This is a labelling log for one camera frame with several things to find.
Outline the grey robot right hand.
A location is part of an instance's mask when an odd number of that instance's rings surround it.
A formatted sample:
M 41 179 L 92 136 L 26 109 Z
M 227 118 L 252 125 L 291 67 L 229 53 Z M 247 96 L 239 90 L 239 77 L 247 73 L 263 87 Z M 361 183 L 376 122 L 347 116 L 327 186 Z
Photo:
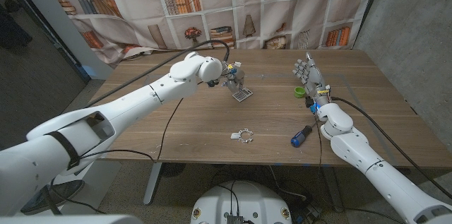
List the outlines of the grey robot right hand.
M 305 60 L 297 60 L 292 72 L 301 81 L 307 96 L 314 102 L 323 106 L 331 101 L 328 96 L 329 87 L 310 52 L 306 52 Z

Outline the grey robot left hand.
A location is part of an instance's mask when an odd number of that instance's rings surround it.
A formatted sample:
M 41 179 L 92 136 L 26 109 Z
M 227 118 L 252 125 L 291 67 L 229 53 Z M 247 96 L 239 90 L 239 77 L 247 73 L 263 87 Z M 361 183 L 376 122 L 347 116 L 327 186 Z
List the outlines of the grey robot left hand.
M 232 93 L 241 91 L 244 85 L 245 72 L 239 67 L 232 67 L 224 75 L 222 87 L 227 87 Z

